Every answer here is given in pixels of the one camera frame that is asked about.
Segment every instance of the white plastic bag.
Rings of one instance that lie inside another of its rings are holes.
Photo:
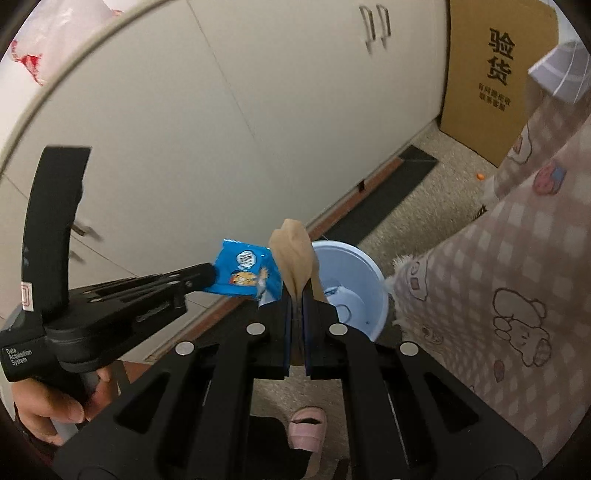
[[[43,85],[118,13],[103,0],[41,0],[12,41],[12,59]]]

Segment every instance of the blue snack bag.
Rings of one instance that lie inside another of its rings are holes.
[[[268,290],[275,299],[281,297],[281,274],[266,247],[226,239],[215,267],[216,282],[204,291],[259,299]]]

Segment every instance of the person's foot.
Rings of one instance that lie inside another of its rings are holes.
[[[312,452],[304,478],[314,476],[320,470],[326,425],[326,413],[322,408],[301,408],[291,416],[287,430],[291,448]]]

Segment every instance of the white bucket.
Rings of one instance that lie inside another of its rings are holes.
[[[312,242],[320,262],[320,282],[339,321],[361,330],[371,341],[388,317],[384,275],[359,248],[342,242]]]

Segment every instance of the cabinet door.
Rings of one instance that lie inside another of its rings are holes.
[[[376,41],[366,72],[382,105],[379,134],[382,152],[394,153],[392,133],[412,139],[441,112],[447,67],[446,0],[380,0],[368,4]],[[364,29],[361,16],[357,29]]]
[[[92,147],[80,241],[136,275],[213,261],[223,238],[266,244],[297,214],[184,1],[109,37],[51,93],[7,169],[25,194],[48,144]]]
[[[6,178],[0,181],[0,317],[8,318],[21,302],[22,233],[27,199]],[[80,241],[70,238],[70,288],[132,276]]]
[[[433,2],[401,2],[421,5],[392,13],[402,43],[385,51],[379,40],[366,45],[360,4],[350,0],[189,0],[269,168],[305,191],[299,217],[306,221],[434,116],[427,119],[424,68],[434,55]],[[376,6],[369,7],[378,28]],[[422,28],[426,40],[404,51]]]

